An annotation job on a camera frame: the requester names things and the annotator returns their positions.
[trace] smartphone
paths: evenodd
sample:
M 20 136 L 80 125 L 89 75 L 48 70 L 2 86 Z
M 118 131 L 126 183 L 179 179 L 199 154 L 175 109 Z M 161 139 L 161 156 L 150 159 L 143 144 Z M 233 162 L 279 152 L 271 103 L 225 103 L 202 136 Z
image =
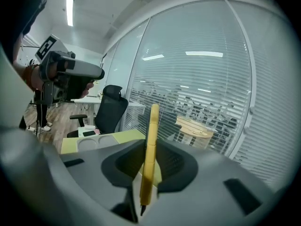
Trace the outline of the smartphone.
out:
M 87 137 L 87 136 L 92 136 L 92 135 L 95 135 L 95 131 L 87 131 L 87 132 L 83 132 L 83 135 L 84 137 Z

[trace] shoe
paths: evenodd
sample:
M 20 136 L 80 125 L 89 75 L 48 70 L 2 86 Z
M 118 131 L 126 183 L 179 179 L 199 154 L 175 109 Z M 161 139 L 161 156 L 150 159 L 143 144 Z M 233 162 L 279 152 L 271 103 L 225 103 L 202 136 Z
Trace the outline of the shoe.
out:
M 51 130 L 51 128 L 49 127 L 49 126 L 44 126 L 44 127 L 42 127 L 42 130 L 44 130 L 44 131 L 50 131 Z

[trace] bracelet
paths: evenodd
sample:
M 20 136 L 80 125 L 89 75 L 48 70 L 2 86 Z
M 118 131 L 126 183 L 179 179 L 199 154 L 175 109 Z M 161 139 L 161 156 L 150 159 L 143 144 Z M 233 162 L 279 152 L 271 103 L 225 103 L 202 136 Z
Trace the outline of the bracelet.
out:
M 33 72 L 34 68 L 37 66 L 39 66 L 39 65 L 27 66 L 22 74 L 22 79 L 24 80 L 24 82 L 29 86 L 29 88 L 32 91 L 35 91 L 35 88 L 32 87 L 32 72 Z

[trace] ceiling light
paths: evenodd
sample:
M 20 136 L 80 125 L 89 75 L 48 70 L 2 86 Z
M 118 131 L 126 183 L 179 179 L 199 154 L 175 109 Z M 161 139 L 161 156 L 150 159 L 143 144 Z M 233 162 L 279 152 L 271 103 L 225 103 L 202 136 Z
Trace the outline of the ceiling light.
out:
M 186 55 L 203 55 L 203 56 L 214 56 L 214 57 L 222 57 L 223 53 L 218 52 L 209 52 L 209 51 L 187 51 Z
M 209 92 L 209 93 L 211 93 L 211 91 L 205 90 L 205 89 L 198 89 L 198 90 L 201 90 L 201 91 L 204 91 L 204 92 Z
M 74 0 L 66 0 L 67 23 L 73 26 L 73 4 Z
M 155 56 L 143 58 L 143 60 L 146 61 L 146 60 L 151 60 L 151 59 L 156 59 L 156 58 L 164 58 L 164 56 L 163 55 L 155 55 Z

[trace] wooden floor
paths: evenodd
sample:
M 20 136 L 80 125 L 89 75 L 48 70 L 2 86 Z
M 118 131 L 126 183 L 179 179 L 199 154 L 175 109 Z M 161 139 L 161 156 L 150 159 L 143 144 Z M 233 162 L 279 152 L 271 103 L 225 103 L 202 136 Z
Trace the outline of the wooden floor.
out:
M 52 105 L 47 110 L 46 119 L 52 123 L 50 131 L 43 131 L 38 135 L 41 142 L 52 143 L 60 153 L 62 148 L 62 140 L 67 134 L 78 128 L 78 120 L 70 120 L 69 116 L 73 114 L 86 114 L 83 109 L 81 112 L 81 104 L 60 103 L 58 108 Z M 36 127 L 37 110 L 33 105 L 29 105 L 24 114 L 27 127 Z

